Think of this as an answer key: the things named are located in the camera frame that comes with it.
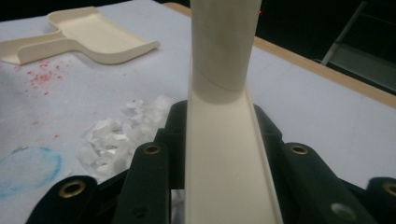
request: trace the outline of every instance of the white table surface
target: white table surface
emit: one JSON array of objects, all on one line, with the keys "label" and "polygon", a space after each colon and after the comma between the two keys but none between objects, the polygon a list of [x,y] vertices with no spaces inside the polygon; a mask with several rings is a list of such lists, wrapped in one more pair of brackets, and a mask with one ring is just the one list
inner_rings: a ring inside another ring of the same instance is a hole
[{"label": "white table surface", "polygon": [[[151,101],[164,93],[187,99],[191,19],[147,0],[98,9],[161,46],[118,65],[95,63],[78,52],[23,66],[0,62],[0,166],[19,147],[46,147],[61,160],[59,172],[39,187],[29,187],[34,180],[26,177],[28,187],[0,194],[0,223],[23,223],[53,184],[86,174],[76,151],[84,144],[83,132],[97,120],[126,119],[122,109],[133,99]],[[45,17],[5,21],[0,41],[52,31]],[[339,177],[364,188],[371,177],[396,177],[395,108],[256,48],[247,84],[284,141],[311,146]],[[14,181],[26,170],[26,164],[3,166],[15,174]]]}]

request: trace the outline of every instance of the wooden table edge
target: wooden table edge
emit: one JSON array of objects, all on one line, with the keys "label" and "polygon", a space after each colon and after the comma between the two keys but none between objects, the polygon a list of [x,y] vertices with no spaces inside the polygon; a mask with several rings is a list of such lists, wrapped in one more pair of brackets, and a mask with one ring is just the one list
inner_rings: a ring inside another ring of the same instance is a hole
[{"label": "wooden table edge", "polygon": [[[191,10],[188,7],[184,7],[178,3],[164,3],[166,7],[173,9],[174,11],[181,13],[185,16],[191,16]],[[381,91],[380,89],[368,85],[364,82],[358,81],[355,78],[348,77],[342,73],[332,70],[322,64],[315,63],[301,55],[291,52],[287,49],[283,49],[280,46],[272,44],[266,40],[263,40],[257,36],[254,37],[254,46],[259,49],[265,50],[274,54],[275,56],[282,58],[290,63],[296,64],[302,68],[307,69],[321,77],[325,77],[339,85],[349,88],[350,90],[356,91],[360,94],[368,96],[378,102],[396,108],[396,96],[388,92]]]}]

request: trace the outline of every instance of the cardboard tube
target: cardboard tube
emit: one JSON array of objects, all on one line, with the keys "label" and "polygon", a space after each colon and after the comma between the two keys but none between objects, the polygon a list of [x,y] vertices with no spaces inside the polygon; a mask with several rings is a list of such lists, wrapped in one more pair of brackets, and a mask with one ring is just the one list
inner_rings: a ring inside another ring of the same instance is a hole
[{"label": "cardboard tube", "polygon": [[191,0],[192,90],[227,103],[245,87],[261,0]]}]

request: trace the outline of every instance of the crumpled white paper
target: crumpled white paper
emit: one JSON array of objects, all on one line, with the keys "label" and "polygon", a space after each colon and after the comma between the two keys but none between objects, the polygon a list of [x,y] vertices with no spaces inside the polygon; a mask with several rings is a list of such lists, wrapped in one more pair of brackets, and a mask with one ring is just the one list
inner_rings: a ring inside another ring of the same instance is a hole
[{"label": "crumpled white paper", "polygon": [[99,182],[128,169],[134,151],[153,141],[157,130],[164,127],[174,102],[166,95],[149,104],[134,100],[123,111],[128,117],[126,121],[97,121],[84,133],[87,144],[78,152],[79,161]]}]

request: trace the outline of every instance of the blue stain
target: blue stain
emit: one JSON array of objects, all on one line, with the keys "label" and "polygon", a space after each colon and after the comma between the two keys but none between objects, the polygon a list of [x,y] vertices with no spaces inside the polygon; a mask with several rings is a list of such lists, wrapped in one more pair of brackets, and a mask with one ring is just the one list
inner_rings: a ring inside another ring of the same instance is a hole
[{"label": "blue stain", "polygon": [[17,149],[0,159],[0,199],[38,189],[55,180],[62,155],[47,147]]}]

